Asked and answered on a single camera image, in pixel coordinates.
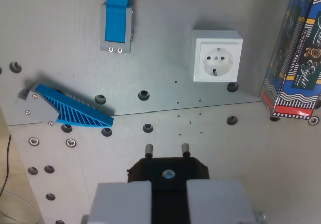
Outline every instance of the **black cable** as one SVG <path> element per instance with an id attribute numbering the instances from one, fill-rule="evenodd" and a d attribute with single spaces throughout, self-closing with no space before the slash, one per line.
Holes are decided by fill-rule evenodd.
<path id="1" fill-rule="evenodd" d="M 4 185 L 1 189 L 1 192 L 0 192 L 0 197 L 2 195 L 2 192 L 5 188 L 5 185 L 6 185 L 6 182 L 7 182 L 7 179 L 8 179 L 8 175 L 9 175 L 9 145 L 10 145 L 10 140 L 11 140 L 11 134 L 9 134 L 9 140 L 8 140 L 8 146 L 7 146 L 7 174 L 6 174 L 6 179 L 5 179 L 5 182 L 4 182 Z"/>

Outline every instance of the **bolt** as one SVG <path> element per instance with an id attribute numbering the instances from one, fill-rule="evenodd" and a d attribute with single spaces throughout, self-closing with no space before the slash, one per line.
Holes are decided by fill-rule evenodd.
<path id="1" fill-rule="evenodd" d="M 162 172 L 162 177 L 165 179 L 173 179 L 175 176 L 175 172 L 173 170 L 164 170 Z"/>

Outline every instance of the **blue ribbed part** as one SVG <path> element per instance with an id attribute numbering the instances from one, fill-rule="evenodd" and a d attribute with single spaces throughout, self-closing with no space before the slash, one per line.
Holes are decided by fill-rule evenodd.
<path id="1" fill-rule="evenodd" d="M 54 89 L 40 84 L 36 88 L 36 91 L 60 112 L 57 122 L 102 128 L 111 127 L 113 124 L 113 117 L 99 112 L 71 97 L 65 96 Z"/>

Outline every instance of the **metal pin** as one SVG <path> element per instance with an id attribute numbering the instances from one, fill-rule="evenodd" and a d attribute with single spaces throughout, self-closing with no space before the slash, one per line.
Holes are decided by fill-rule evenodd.
<path id="1" fill-rule="evenodd" d="M 183 154 L 183 157 L 190 157 L 191 156 L 190 146 L 188 143 L 182 144 L 182 154 Z"/>
<path id="2" fill-rule="evenodd" d="M 154 154 L 154 145 L 147 144 L 146 145 L 146 150 L 145 150 L 145 157 L 146 158 L 152 158 L 153 154 Z"/>

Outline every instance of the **wooden surface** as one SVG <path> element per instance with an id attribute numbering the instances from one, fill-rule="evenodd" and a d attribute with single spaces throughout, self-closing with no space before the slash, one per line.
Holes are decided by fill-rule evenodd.
<path id="1" fill-rule="evenodd" d="M 9 131 L 0 111 L 0 188 L 2 188 L 6 177 L 6 152 L 8 138 Z M 5 190 L 27 200 L 39 212 L 35 197 L 31 191 L 26 173 L 13 140 L 11 141 L 9 150 L 9 177 Z M 35 213 L 31 212 L 30 208 L 28 208 L 24 202 L 21 202 L 11 195 L 8 195 L 6 192 L 3 192 L 2 196 L 0 197 L 0 212 L 4 212 L 11 218 L 21 222 L 35 224 L 34 222 L 28 222 L 36 218 Z M 0 213 L 0 223 L 12 224 L 17 222 L 9 220 L 2 213 Z"/>

